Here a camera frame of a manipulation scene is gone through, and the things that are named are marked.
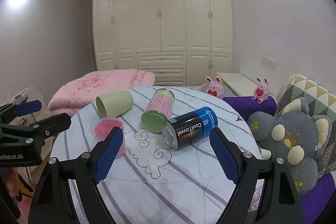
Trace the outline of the blue black towel can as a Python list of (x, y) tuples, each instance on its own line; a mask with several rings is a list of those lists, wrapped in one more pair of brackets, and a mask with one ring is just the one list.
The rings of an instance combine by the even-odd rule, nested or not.
[(217, 115), (213, 109), (205, 106), (166, 120), (162, 134), (168, 147), (177, 150), (188, 141), (208, 137), (217, 126)]

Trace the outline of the folded pink quilt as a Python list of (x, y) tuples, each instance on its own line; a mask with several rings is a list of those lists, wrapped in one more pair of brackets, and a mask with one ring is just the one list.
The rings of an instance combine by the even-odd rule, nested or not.
[(72, 117), (97, 96), (154, 83), (154, 73), (138, 69), (94, 71), (63, 85), (51, 98), (48, 108), (53, 114), (67, 113)]

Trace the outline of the pink bunny plush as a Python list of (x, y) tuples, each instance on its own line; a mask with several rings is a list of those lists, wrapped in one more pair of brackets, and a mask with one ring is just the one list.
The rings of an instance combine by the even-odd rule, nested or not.
[(259, 104), (266, 101), (269, 97), (269, 84), (266, 78), (257, 78), (257, 87), (253, 92), (252, 99), (256, 100)]
[(212, 79), (210, 76), (207, 76), (206, 80), (209, 83), (206, 93), (222, 100), (224, 98), (224, 87), (221, 78), (216, 76)]

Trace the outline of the cream white wardrobe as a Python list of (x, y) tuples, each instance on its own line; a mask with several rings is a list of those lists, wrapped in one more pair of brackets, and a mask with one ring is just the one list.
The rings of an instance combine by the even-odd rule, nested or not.
[(93, 0), (99, 70), (142, 69), (158, 85), (201, 85), (232, 67), (231, 0)]

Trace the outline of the purple blanket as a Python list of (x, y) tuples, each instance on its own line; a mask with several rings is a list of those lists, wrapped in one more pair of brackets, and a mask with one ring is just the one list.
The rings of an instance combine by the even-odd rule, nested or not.
[(274, 116), (277, 109), (276, 101), (272, 97), (268, 97), (262, 103), (258, 103), (252, 97), (224, 97), (223, 101), (235, 109), (245, 121), (258, 111)]

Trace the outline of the pink transparent plastic cup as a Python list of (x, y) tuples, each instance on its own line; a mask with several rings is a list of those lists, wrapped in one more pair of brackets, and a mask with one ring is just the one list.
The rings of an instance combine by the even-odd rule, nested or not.
[(122, 122), (116, 118), (104, 118), (91, 126), (91, 132), (98, 137), (92, 149), (92, 160), (100, 164), (112, 164), (125, 153), (125, 137)]

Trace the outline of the pink bunny plush left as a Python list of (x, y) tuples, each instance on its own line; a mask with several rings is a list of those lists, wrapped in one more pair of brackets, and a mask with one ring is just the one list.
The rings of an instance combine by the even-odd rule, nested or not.
[(216, 76), (212, 79), (210, 76), (207, 76), (206, 80), (209, 83), (206, 93), (222, 100), (224, 98), (224, 87), (221, 78)]

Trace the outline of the grey bear plush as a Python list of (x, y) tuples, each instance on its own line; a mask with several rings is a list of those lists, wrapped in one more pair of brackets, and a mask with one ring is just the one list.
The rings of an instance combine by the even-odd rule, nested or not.
[(331, 134), (331, 120), (309, 115), (306, 98), (287, 104), (277, 116), (257, 111), (247, 120), (255, 141), (271, 152), (271, 160), (288, 164), (299, 197), (309, 193), (318, 180), (318, 161)]

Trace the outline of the pink bunny plush right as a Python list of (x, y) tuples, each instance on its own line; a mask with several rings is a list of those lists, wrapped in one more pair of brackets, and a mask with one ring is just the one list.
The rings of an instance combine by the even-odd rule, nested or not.
[(257, 87), (253, 92), (252, 99), (256, 100), (259, 104), (266, 101), (269, 97), (269, 84), (266, 78), (257, 78)]

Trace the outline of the green plastic cup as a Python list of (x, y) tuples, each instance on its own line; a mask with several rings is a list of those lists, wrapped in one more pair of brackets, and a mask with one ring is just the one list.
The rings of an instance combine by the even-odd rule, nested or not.
[(116, 118), (133, 107), (133, 97), (128, 91), (115, 91), (96, 97), (96, 107), (101, 118)]

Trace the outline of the beige jacket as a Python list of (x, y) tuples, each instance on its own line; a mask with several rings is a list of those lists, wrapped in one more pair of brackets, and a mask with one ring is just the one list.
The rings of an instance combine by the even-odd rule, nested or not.
[(26, 130), (51, 117), (42, 95), (26, 88), (1, 106), (1, 166), (39, 165), (51, 152), (53, 136)]

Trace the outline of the white bench board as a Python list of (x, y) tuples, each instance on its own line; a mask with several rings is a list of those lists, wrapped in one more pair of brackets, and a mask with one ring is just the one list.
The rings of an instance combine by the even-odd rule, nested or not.
[(257, 88), (250, 79), (241, 75), (240, 73), (217, 73), (222, 81), (232, 90), (236, 96), (252, 96), (254, 90)]

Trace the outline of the pink green lidded can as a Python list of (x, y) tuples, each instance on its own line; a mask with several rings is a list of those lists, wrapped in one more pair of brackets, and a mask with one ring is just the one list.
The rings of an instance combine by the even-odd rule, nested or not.
[(164, 121), (172, 114), (174, 101), (175, 95), (169, 89), (156, 90), (141, 116), (143, 127), (152, 133), (161, 133)]

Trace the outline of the triangle patterned quilted pillow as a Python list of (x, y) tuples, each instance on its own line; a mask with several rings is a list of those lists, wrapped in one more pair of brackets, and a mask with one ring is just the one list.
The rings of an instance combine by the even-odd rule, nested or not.
[(303, 75), (292, 75), (277, 96), (279, 113), (287, 104), (298, 97), (307, 99), (309, 115), (325, 115), (331, 120), (331, 134), (325, 151), (318, 158), (318, 176), (335, 171), (335, 95)]

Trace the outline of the striped white tablecloth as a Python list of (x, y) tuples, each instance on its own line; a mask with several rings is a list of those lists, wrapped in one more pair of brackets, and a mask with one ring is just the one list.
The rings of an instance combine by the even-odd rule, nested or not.
[[(162, 134), (143, 128), (142, 113), (159, 88), (129, 90), (133, 107), (119, 117), (126, 149), (98, 189), (117, 223), (216, 223), (235, 184), (226, 178), (208, 137), (175, 151)], [(168, 88), (175, 95), (172, 117), (208, 106), (227, 139), (261, 159), (249, 126), (230, 105), (197, 90)], [(70, 129), (56, 138), (51, 157), (63, 161), (91, 151), (99, 141), (92, 124), (99, 120), (95, 103), (81, 109)]]

